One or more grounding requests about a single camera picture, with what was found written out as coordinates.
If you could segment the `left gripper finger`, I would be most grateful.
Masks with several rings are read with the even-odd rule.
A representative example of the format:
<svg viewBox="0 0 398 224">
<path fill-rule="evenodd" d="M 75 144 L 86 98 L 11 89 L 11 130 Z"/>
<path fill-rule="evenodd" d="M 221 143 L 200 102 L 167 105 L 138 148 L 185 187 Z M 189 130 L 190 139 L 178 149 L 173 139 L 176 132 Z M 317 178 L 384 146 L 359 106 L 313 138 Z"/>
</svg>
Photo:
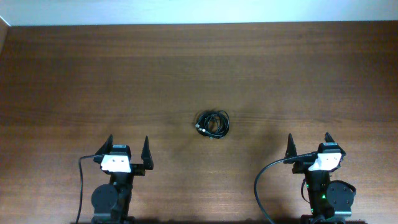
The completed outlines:
<svg viewBox="0 0 398 224">
<path fill-rule="evenodd" d="M 144 145 L 142 148 L 141 159 L 143 161 L 143 165 L 145 170 L 153 170 L 154 169 L 154 162 L 152 159 L 152 155 L 149 149 L 149 137 L 146 136 Z"/>
<path fill-rule="evenodd" d="M 109 154 L 112 148 L 113 148 L 113 135 L 110 134 L 105 143 L 97 150 L 95 155 L 102 156 L 105 154 Z"/>
</svg>

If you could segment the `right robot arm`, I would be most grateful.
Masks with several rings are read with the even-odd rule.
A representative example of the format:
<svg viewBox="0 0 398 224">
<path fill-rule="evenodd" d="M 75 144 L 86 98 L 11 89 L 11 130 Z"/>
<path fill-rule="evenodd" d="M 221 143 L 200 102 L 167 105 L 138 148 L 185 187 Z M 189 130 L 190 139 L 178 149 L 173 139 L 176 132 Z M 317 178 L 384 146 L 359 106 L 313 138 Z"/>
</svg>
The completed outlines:
<svg viewBox="0 0 398 224">
<path fill-rule="evenodd" d="M 300 223 L 345 223 L 352 216 L 351 206 L 356 188 L 342 180 L 331 180 L 330 174 L 340 168 L 346 152 L 329 133 L 318 149 L 297 154 L 292 135 L 288 135 L 285 164 L 292 164 L 293 174 L 305 176 L 302 188 L 308 192 L 311 214 L 302 215 Z"/>
</svg>

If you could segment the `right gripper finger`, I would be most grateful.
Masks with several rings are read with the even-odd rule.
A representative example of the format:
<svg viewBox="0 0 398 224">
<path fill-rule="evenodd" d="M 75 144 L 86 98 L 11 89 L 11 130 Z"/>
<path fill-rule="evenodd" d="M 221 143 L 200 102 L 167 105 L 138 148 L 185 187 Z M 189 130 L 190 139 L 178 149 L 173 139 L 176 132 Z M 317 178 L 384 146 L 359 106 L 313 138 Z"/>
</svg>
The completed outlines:
<svg viewBox="0 0 398 224">
<path fill-rule="evenodd" d="M 330 144 L 333 143 L 334 146 L 338 146 L 337 142 L 332 138 L 332 136 L 329 132 L 325 133 L 325 142 L 330 143 Z M 339 147 L 339 149 L 340 149 L 342 156 L 345 156 L 346 152 L 341 147 Z"/>
<path fill-rule="evenodd" d="M 291 133 L 287 139 L 287 149 L 284 156 L 284 164 L 293 164 L 297 161 L 297 149 L 294 143 L 294 139 Z"/>
</svg>

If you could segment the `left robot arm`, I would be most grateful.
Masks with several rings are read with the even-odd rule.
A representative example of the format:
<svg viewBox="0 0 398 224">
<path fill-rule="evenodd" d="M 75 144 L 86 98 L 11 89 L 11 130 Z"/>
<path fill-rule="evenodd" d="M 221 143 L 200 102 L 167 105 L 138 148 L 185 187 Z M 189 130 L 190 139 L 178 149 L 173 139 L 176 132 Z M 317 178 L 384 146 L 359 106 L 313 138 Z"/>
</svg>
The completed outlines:
<svg viewBox="0 0 398 224">
<path fill-rule="evenodd" d="M 92 223 L 134 223 L 129 206 L 132 199 L 133 180 L 144 176 L 154 168 L 149 149 L 149 138 L 145 138 L 141 152 L 141 163 L 131 162 L 131 149 L 128 145 L 114 144 L 110 135 L 94 154 L 93 161 L 109 175 L 107 184 L 97 187 L 91 195 L 94 208 Z"/>
</svg>

